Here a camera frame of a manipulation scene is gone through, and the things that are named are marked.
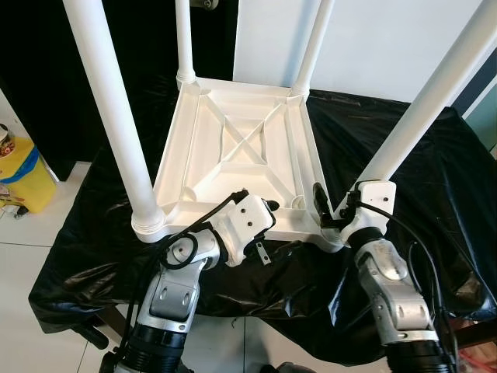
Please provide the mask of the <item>white plastic table top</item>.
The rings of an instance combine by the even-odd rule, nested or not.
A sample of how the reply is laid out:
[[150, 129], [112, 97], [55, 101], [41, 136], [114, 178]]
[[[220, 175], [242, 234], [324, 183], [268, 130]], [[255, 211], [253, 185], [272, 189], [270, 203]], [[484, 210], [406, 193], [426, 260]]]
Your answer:
[[168, 231], [248, 190], [279, 205], [267, 239], [331, 252], [314, 206], [313, 186], [325, 175], [306, 99], [285, 86], [212, 78], [182, 85], [154, 181]]

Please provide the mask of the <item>dark grey right robot foot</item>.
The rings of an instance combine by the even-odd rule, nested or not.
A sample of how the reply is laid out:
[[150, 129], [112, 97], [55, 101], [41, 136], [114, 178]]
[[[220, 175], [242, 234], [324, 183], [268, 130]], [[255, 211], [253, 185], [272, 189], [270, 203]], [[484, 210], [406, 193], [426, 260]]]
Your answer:
[[316, 373], [316, 371], [303, 365], [283, 362], [278, 367], [266, 364], [260, 368], [259, 373]]

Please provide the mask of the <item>pink plastic bag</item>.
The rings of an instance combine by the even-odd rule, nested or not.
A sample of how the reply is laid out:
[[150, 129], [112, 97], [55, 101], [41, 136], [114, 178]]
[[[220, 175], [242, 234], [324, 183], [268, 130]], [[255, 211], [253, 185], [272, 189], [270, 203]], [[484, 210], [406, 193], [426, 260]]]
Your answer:
[[461, 373], [497, 373], [497, 342], [459, 348]]

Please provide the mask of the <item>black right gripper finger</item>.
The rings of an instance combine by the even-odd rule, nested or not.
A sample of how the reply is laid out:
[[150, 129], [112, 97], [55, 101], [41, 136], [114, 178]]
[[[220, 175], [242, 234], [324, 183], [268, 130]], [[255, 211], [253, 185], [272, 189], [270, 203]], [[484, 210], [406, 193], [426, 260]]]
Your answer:
[[312, 186], [314, 195], [313, 205], [317, 213], [317, 221], [320, 227], [332, 227], [334, 222], [333, 210], [328, 202], [328, 195], [320, 183], [314, 183]]

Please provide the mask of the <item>yellow box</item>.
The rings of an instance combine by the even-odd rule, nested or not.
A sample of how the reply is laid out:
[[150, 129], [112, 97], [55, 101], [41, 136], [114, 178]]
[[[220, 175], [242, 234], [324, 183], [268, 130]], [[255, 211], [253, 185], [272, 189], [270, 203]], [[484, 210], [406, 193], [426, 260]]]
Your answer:
[[57, 184], [34, 142], [7, 135], [0, 140], [0, 208], [24, 207], [31, 213], [50, 205]]

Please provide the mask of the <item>black plastic sheet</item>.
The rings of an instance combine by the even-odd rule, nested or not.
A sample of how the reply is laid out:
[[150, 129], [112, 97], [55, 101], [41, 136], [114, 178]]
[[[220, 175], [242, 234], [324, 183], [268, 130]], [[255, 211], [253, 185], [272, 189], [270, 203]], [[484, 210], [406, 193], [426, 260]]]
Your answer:
[[[340, 201], [388, 132], [404, 102], [312, 90], [308, 112], [331, 199]], [[395, 216], [418, 233], [415, 268], [432, 280], [433, 253], [448, 312], [455, 319], [493, 320], [497, 221], [492, 213], [496, 164], [455, 109], [447, 107], [393, 176]], [[27, 301], [44, 333], [82, 326], [103, 309], [126, 305], [149, 259], [130, 226], [131, 206], [108, 145], [96, 153]], [[273, 262], [253, 253], [203, 276], [196, 313], [252, 316], [269, 323], [317, 359], [342, 365], [375, 361], [369, 299], [352, 253], [324, 253], [312, 244], [267, 241]]]

